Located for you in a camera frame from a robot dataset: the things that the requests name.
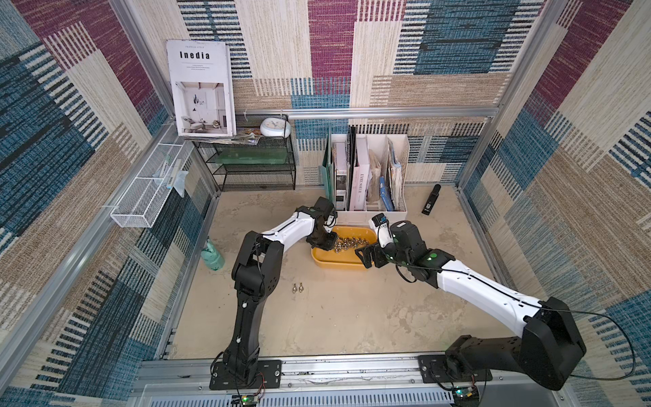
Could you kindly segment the yellow oval storage tray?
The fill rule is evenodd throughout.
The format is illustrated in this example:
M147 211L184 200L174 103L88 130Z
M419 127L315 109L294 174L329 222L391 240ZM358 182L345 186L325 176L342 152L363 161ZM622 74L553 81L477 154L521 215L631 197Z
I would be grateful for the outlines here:
M366 239L369 244L376 242L376 234L367 227L334 227L337 237L361 237ZM347 270L347 271L365 271L362 261L358 258L355 250L343 251L336 253L334 249L324 251L321 249L311 250L312 259L317 266L327 269Z

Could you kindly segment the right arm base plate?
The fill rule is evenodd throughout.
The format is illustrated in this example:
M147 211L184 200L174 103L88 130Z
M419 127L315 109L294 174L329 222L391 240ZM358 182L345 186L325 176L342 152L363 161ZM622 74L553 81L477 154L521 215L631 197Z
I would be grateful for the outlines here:
M422 354L416 359L424 383L469 383L473 376L478 382L493 380L490 371L471 371L468 366L446 354Z

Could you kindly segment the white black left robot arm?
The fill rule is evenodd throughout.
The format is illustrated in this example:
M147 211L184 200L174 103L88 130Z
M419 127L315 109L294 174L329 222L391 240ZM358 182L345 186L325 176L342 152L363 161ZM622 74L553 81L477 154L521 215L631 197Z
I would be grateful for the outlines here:
M313 249L334 249L337 211L327 198L311 206L300 206L283 223L265 232L244 237L232 269L237 291L237 316L232 340L222 354L222 366L236 384L252 384L258 374L259 329L264 304L276 289L283 255L301 240Z

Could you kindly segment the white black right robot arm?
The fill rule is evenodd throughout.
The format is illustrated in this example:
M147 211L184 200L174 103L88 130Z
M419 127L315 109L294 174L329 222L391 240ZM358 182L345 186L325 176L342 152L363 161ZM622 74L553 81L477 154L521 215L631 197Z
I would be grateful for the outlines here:
M509 337L462 335L445 352L444 373L454 381L478 371L512 371L549 390L560 390L587 352L568 306L509 289L441 249L430 249L413 223L390 223L379 214L369 221L376 242L355 253L365 268L395 265L407 283L426 283L491 315Z

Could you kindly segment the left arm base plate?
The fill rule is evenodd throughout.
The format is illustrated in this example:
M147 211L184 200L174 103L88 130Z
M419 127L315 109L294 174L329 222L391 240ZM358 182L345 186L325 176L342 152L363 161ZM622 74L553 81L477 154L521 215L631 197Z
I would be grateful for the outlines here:
M281 386L282 361L258 360L252 369L249 367L235 371L223 361L210 368L210 390L276 389Z

